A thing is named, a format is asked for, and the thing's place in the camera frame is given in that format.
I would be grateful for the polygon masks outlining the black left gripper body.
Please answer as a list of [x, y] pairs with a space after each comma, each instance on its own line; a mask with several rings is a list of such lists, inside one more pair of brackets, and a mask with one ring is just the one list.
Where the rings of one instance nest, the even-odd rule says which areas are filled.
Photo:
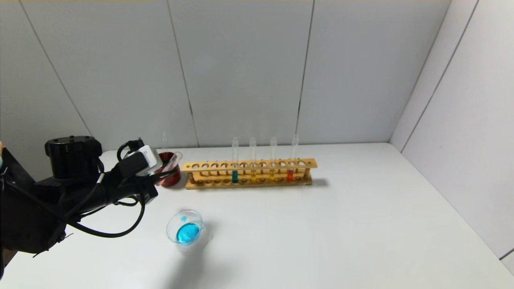
[[121, 171], [111, 171], [102, 181], [103, 205], [114, 204], [130, 196], [138, 196], [146, 204], [158, 196], [150, 176], [123, 175]]

